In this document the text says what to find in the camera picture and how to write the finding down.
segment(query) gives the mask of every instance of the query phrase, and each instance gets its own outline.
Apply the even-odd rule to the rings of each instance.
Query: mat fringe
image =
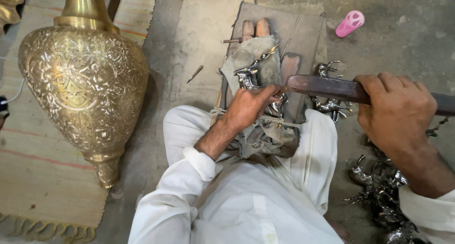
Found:
[[[46,241],[54,238],[55,235],[60,235],[60,237],[65,241],[65,244],[73,244],[90,242],[96,236],[94,227],[78,224],[46,222],[16,215],[3,215],[0,213],[0,223],[8,217],[14,222],[14,228],[10,235],[25,235],[28,241]]]

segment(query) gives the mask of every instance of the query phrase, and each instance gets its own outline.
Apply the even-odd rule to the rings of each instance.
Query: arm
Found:
[[[215,160],[232,139],[258,119],[280,86],[238,90],[229,110],[194,147],[183,149],[185,159],[170,166],[156,190],[137,206],[128,243],[189,243],[197,216],[195,202],[215,176]]]
[[[270,85],[259,90],[238,89],[228,111],[194,148],[216,161],[238,133],[253,125],[268,105],[280,101],[273,97],[280,88],[279,85]]]
[[[434,243],[455,242],[455,174],[425,135],[437,104],[421,83],[390,73],[356,77],[371,98],[358,121],[395,163],[409,186],[400,189],[403,213]]]

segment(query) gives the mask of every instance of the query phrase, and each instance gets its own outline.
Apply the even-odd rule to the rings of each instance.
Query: finger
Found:
[[[372,107],[369,105],[359,104],[359,115],[357,121],[359,125],[366,131],[369,128],[372,117]]]
[[[259,119],[262,115],[264,115],[265,109],[269,106],[269,103],[264,103],[262,104],[261,109],[258,112],[258,116],[256,116],[256,119]]]
[[[381,80],[375,75],[358,75],[354,78],[354,80],[360,82],[370,96],[377,96],[386,93]]]
[[[426,86],[422,83],[422,82],[414,82],[414,85],[420,90],[422,91],[422,93],[424,93],[426,96],[432,96],[431,93],[429,92],[429,90],[426,88]]]
[[[262,101],[265,101],[270,96],[275,95],[280,89],[281,85],[271,84],[270,86],[262,89],[258,96]]]
[[[266,101],[266,103],[269,104],[269,105],[271,105],[272,103],[279,103],[279,102],[281,102],[281,100],[279,98],[274,97],[274,96],[270,96],[267,99],[267,101]]]
[[[397,79],[401,81],[401,84],[405,88],[414,88],[415,84],[412,82],[412,80],[408,76],[398,76]]]
[[[426,88],[426,86],[421,82],[415,82],[414,84],[422,93],[424,93],[424,95],[428,98],[429,104],[432,105],[436,110],[436,108],[438,108],[438,103],[430,91]]]
[[[378,74],[378,78],[381,80],[387,92],[403,88],[401,81],[390,72],[381,72]]]

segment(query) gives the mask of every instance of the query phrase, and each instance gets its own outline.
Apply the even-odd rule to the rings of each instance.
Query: silver horse figurine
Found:
[[[318,76],[323,77],[323,78],[330,78],[328,75],[329,71],[338,71],[337,68],[333,67],[333,63],[340,63],[341,61],[332,61],[329,62],[328,64],[320,63],[318,66],[316,66],[316,69],[318,70]],[[342,78],[342,75],[338,75],[335,78]]]
[[[311,101],[313,101],[316,110],[320,111],[321,113],[327,113],[341,109],[352,112],[352,109],[348,107],[341,107],[340,105],[338,105],[339,100],[337,99],[329,98],[327,99],[327,102],[325,104],[321,104],[321,100],[319,100],[317,96],[310,96],[310,99]],[[346,118],[346,115],[344,113],[340,111],[338,113],[340,113],[341,115],[343,115],[344,118]]]
[[[328,64],[320,63],[316,66],[316,75],[323,78],[330,78],[328,75],[329,71],[338,71],[337,68],[333,67],[333,63],[340,63],[341,61],[332,61]],[[343,78],[343,75],[338,75],[335,78]],[[329,98],[325,104],[321,104],[321,101],[318,99],[317,96],[310,96],[311,101],[314,103],[314,109],[320,111],[322,113],[333,112],[332,120],[335,125],[338,123],[339,116],[341,115],[343,118],[346,118],[346,114],[340,112],[340,110],[348,110],[352,112],[350,108],[341,107],[341,101],[338,99]]]
[[[254,61],[252,65],[250,65],[248,68],[243,68],[240,70],[234,71],[234,76],[238,76],[238,82],[240,84],[240,88],[243,89],[248,89],[248,90],[253,90],[253,89],[260,89],[263,88],[262,86],[258,86],[256,84],[253,84],[251,77],[258,72],[257,69],[255,69],[260,62],[264,61],[267,59],[271,54],[275,53],[276,48],[279,45],[274,46],[270,51],[262,55],[258,60]],[[282,119],[284,114],[282,111],[282,106],[283,104],[287,101],[287,95],[285,93],[281,94],[280,97],[280,102],[278,103],[272,103],[271,108],[269,108],[270,112],[274,112],[271,114],[276,115],[275,117]]]
[[[243,68],[240,70],[234,71],[234,76],[238,76],[238,82],[240,83],[240,88],[242,89],[260,89],[263,88],[262,86],[258,86],[253,84],[251,81],[252,75],[256,74],[258,72],[257,69],[255,69],[260,62],[264,61],[267,59],[271,54],[275,53],[275,49],[279,45],[274,46],[270,51],[262,55],[258,60],[254,61],[252,65],[250,65],[248,68]]]

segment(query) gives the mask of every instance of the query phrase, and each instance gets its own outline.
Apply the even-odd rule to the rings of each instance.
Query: woven mat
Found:
[[[30,0],[14,44],[5,59],[0,94],[13,97],[22,75],[17,66],[20,42],[29,32],[53,25],[65,0]],[[140,46],[147,36],[155,0],[122,0],[114,23]],[[95,237],[108,191],[93,166],[58,132],[27,85],[9,104],[11,116],[0,132],[0,222],[13,234],[44,240],[60,233],[68,242]]]

